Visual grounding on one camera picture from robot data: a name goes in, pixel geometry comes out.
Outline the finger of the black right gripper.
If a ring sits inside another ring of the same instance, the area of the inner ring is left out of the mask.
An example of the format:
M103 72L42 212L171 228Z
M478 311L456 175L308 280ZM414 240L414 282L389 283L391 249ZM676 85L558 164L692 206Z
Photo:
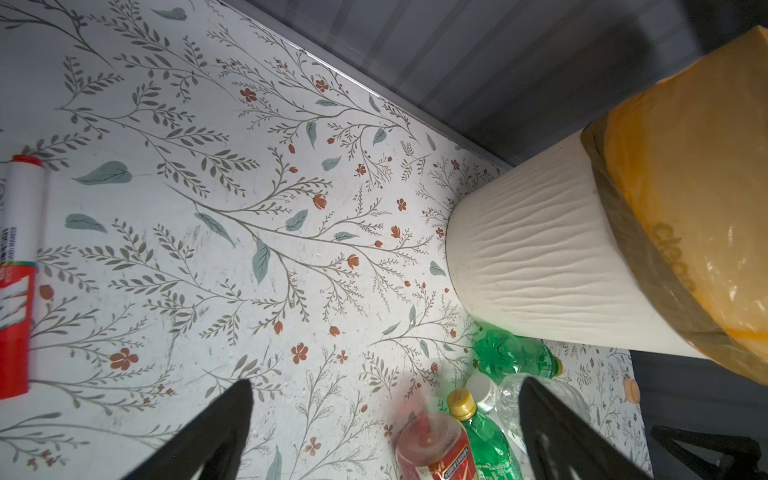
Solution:
M761 479L759 461L762 458L760 444L751 438L693 432L655 425L651 437L668 453L693 471L701 479ZM697 447L719 454L712 463L687 449Z

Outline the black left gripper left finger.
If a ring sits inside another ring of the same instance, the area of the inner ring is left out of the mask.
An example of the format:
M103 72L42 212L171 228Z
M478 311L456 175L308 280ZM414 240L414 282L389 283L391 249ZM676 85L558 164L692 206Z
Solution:
M253 411L251 382L235 382L128 479L234 479Z

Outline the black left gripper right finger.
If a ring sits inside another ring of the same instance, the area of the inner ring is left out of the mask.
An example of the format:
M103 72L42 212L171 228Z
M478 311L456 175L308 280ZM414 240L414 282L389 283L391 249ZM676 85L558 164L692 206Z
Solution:
M536 479L649 477L539 381L524 380L520 423Z

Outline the clear bottle blue white cap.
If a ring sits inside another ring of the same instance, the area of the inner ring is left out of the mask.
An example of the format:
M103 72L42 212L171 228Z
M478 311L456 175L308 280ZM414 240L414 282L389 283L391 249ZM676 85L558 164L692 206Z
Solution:
M526 452L526 447L521 428L519 396L524 381L530 376L526 373L514 373L497 384L488 375L475 372L469 376L465 384L478 409L483 413L490 413L495 420L498 420L508 439L523 452ZM531 377L546 387L582 420L588 424L591 423L589 407L574 387L557 379L534 375Z

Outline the amber bottle red label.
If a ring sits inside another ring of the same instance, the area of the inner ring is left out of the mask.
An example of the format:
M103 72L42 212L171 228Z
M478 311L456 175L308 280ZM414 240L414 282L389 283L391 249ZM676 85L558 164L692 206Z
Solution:
M425 413L399 435L396 458L405 480L478 479L468 435L444 413Z

